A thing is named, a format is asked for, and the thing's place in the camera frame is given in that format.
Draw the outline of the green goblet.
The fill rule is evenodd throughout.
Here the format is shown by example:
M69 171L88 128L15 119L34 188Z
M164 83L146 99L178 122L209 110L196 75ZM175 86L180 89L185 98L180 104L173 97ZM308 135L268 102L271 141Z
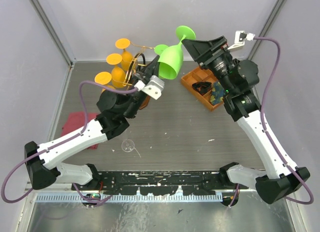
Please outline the green goblet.
M168 48L168 45L165 45L165 44L159 44L159 45L156 45L155 48L154 48L154 52L160 56L165 49Z
M188 26L179 26L175 30L179 43L165 48L159 55L158 76L163 79L173 80L178 76L184 61L182 41L195 40L195 32Z

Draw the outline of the green goblet front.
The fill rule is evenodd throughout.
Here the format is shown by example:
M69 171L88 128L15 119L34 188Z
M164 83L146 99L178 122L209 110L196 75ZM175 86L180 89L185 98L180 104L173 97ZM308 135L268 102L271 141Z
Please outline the green goblet front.
M158 76L163 79L173 80L178 76L184 61L182 41L195 40L195 32L188 26L179 26L175 30L179 43L165 48L159 55Z

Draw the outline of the orange goblet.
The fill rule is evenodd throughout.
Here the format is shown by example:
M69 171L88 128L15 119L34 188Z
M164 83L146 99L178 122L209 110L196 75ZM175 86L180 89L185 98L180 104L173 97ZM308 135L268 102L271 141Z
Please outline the orange goblet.
M115 89L114 86L110 85L111 80L112 80L112 75L109 72L99 72L94 78L94 81L96 83L111 89Z
M124 71L127 71L130 67L130 64L132 62L132 59L133 59L133 56L132 54L128 51L128 47L131 45L131 42L129 39L127 38L121 38L121 39L118 39L116 42L115 42L115 46L118 48L118 49L121 49L122 50L122 61L121 61L121 66L122 66L122 69Z
M123 88L126 74L121 68L122 56L118 53L113 53L107 56L106 62L113 65L111 71L111 82L115 88Z

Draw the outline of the clear wine glass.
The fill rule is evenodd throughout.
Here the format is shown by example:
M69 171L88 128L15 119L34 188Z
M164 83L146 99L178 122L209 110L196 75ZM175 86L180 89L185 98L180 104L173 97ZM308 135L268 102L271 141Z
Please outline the clear wine glass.
M140 153L138 152L138 150L135 147L135 143L130 139L126 139L122 142L121 149L126 153L136 152L138 154L139 158L141 158Z

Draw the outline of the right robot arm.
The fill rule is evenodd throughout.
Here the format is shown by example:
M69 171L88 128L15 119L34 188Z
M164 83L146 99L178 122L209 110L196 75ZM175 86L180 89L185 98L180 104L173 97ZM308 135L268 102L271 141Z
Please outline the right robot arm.
M285 152L273 133L265 116L265 101L259 102L252 92L259 82L258 66L251 60L237 60L230 51L242 47L245 41L278 41L258 37L238 31L232 46L227 45L221 36L210 41L184 39L182 44L200 68L210 70L224 90L224 107L234 122L246 133L256 149L264 171L247 168L236 162L221 167L219 182L223 188L230 189L241 184L255 189L260 198L272 204L282 198L295 201L289 195L304 187L309 194L307 204L312 204L314 196L306 181L310 172L298 165Z

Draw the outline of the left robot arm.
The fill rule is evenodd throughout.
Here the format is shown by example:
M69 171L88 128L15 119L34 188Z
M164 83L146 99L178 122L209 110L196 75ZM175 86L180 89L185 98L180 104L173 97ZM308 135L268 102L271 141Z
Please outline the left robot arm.
M100 113L85 125L53 141L24 146L25 163L32 188L40 190L55 182L75 183L89 190L98 188L101 176L93 164L66 164L64 161L93 145L110 141L128 127L147 94L133 87L127 91L104 90L97 102Z

